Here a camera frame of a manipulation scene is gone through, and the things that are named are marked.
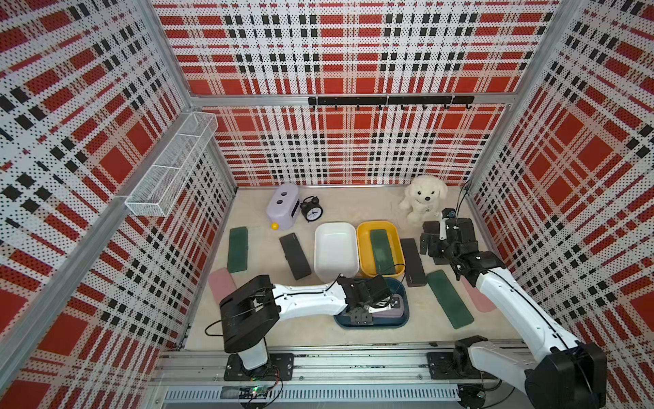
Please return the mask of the pink pencil case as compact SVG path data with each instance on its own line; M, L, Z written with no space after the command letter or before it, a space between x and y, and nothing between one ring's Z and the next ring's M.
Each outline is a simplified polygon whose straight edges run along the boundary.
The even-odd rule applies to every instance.
M488 297L482 294L477 288L471 286L465 278L461 280L461 283L463 283L473 305L480 313L490 313L497 309L496 305Z
M233 277L227 268L217 269L210 273L207 284L216 306L220 306L221 301L237 289Z
M368 307L368 312L379 319L397 319L405 313L405 304L402 296L393 295L390 299Z

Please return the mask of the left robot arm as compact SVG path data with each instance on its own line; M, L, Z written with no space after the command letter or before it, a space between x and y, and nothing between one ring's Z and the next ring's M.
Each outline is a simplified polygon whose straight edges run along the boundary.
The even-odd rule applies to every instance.
M252 373L269 365L266 335L279 322L318 315L337 316L358 308L381 307L393 292L385 279L342 275L329 284L284 286L266 274L248 281L220 301L224 350Z

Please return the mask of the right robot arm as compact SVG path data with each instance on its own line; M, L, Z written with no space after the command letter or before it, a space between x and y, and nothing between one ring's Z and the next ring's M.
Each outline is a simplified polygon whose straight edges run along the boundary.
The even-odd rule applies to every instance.
M451 266L502 312L531 351L527 360L484 337L455 343L452 364L461 374L490 373L524 393L536 408L602 408L606 405L607 359L550 317L517 284L502 260L481 251L469 218L426 222L422 255Z

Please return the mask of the dark teal storage box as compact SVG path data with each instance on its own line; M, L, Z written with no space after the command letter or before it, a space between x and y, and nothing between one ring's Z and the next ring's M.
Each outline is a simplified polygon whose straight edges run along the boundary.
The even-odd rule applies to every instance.
M394 295L402 296L405 304L405 313L401 318L397 319L379 319L373 317L372 325L350 325L350 320L348 313L344 312L340 315L334 317L335 323L344 329L355 330L355 329L397 329L403 327L410 318L410 308L407 299L406 290L404 285L393 278L386 278L386 283L388 284L389 289L393 292Z

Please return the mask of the green case in yellow box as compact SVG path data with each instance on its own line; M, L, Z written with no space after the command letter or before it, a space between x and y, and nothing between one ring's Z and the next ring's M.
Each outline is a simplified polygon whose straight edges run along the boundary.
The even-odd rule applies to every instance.
M381 275L394 274L395 262L387 231L384 229L371 230L370 237L376 272Z

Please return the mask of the white storage box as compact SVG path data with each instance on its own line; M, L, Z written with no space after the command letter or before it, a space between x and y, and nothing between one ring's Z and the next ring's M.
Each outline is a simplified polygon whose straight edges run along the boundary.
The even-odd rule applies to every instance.
M314 235L314 272L324 283L359 273L356 229L350 223L323 223Z

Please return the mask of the black pencil case near yellow box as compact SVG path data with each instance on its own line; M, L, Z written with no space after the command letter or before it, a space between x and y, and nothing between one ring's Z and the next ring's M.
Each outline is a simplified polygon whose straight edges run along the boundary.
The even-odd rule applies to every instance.
M401 239L400 245L405 257L405 280L409 287L423 287L427 277L422 265L421 255L414 239Z

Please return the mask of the yellow storage box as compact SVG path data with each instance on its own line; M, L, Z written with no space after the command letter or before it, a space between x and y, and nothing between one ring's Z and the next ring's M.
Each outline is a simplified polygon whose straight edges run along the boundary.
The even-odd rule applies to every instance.
M388 241L393 253L393 260L395 262L395 273L385 275L394 279L401 279L405 272L405 258L400 245L400 237L398 229L389 221L369 221L361 223L357 227L357 239L359 245L359 260L362 270L362 276L365 278L373 278L376 275L381 275L376 272L376 267L373 259L373 252L371 248L371 230L384 229L388 233Z

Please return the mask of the green pencil case right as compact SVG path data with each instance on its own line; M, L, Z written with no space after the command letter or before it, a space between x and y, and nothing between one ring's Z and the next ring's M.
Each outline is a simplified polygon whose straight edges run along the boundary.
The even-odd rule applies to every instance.
M474 323L473 315L443 270L428 274L427 284L455 330Z

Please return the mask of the dark grey pencil case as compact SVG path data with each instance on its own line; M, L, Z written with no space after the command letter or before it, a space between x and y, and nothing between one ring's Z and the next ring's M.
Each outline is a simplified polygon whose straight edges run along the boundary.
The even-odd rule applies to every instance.
M279 242L294 279L299 281L310 276L312 270L297 236L291 233L281 237Z

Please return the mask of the dark green pencil case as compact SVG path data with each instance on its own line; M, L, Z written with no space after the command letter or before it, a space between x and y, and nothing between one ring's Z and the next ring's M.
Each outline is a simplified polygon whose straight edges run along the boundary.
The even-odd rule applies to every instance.
M228 271L238 273L248 269L249 232L246 227L232 228L228 241Z

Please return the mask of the black alarm clock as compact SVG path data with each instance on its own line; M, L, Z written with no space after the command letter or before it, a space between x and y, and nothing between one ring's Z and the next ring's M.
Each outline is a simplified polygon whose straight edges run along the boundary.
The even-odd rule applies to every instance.
M313 223L320 220L324 214L324 209L320 204L320 199L318 196L306 197L301 202L300 207L301 214L303 214L308 223Z

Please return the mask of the lilac plastic container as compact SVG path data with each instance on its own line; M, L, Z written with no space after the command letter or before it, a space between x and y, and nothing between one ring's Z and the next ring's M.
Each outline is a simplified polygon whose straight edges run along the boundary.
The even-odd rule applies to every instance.
M292 228L298 217L300 206L300 190L296 184L285 183L274 191L270 199L266 213L271 223L279 225L278 230Z

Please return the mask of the metal base rail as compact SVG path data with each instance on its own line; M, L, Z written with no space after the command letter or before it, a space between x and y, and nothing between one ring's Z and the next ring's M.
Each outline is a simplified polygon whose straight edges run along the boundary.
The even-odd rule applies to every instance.
M477 384L482 408L528 408L529 399L497 371L463 375L453 368L454 345L381 344L280 347L281 379L229 381L232 360L222 351L170 352L156 365L144 408L452 407Z

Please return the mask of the black hook rail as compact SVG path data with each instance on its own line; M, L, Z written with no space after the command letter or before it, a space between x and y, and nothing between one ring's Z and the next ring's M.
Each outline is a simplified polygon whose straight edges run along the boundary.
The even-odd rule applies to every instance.
M443 106L464 105L470 107L474 103L473 95L410 95L410 96L322 96L308 97L310 107L345 107L345 106Z

